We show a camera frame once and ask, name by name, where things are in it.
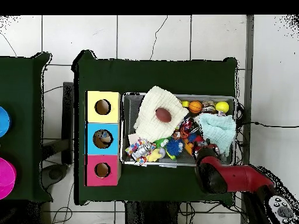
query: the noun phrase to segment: light blue cloth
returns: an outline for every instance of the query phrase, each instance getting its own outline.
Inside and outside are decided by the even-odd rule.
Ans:
[[[232,115],[219,117],[216,114],[203,113],[199,117],[199,124],[203,138],[208,138],[211,144],[216,144],[220,154],[228,156],[236,134],[236,123]]]

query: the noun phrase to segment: table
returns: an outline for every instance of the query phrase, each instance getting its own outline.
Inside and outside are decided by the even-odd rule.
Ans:
[[[17,172],[6,200],[51,201],[41,186],[42,85],[41,73],[50,60],[43,52],[33,58],[0,57],[0,106],[11,115],[12,126],[0,138],[0,157]]]
[[[95,59],[82,51],[74,60],[75,73],[75,203],[90,201],[223,201],[232,194],[205,194],[198,186],[194,167],[176,169],[123,165],[114,187],[84,186],[85,91],[147,92],[159,86],[174,94],[235,96],[235,58],[223,61],[126,61]]]

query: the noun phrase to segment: blue bowl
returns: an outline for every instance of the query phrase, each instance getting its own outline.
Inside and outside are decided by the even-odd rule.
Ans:
[[[11,118],[9,117],[7,111],[0,107],[0,138],[3,137],[11,124]]]

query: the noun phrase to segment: gray tray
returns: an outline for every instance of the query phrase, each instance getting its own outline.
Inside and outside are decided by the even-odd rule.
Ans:
[[[139,114],[139,108],[141,102],[145,96],[145,93],[125,93],[121,96],[121,139],[120,139],[120,160],[124,164],[138,165],[130,157],[127,156],[126,148],[129,147],[127,136],[135,133],[134,124]],[[237,117],[237,100],[231,96],[207,96],[207,95],[193,95],[193,94],[175,94],[179,100],[187,100],[192,102],[194,100],[213,100],[216,102],[227,102],[230,109],[227,115],[232,115],[232,118],[236,120]],[[222,164],[233,164],[235,161],[235,139],[231,145],[230,155],[228,157],[221,156]],[[195,166],[195,162],[192,156],[190,156],[185,149],[177,157],[176,160],[170,159],[167,155],[163,159],[157,160],[157,162],[147,162],[146,165],[167,165],[167,166]]]

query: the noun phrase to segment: circular hole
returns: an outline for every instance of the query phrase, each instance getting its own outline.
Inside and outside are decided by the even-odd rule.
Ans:
[[[95,110],[100,115],[107,115],[111,111],[111,105],[107,100],[98,100],[95,104]]]
[[[99,163],[95,166],[95,173],[100,178],[105,178],[110,173],[110,167],[107,163]]]
[[[106,129],[100,129],[93,135],[93,143],[99,149],[108,148],[113,142],[112,134]]]

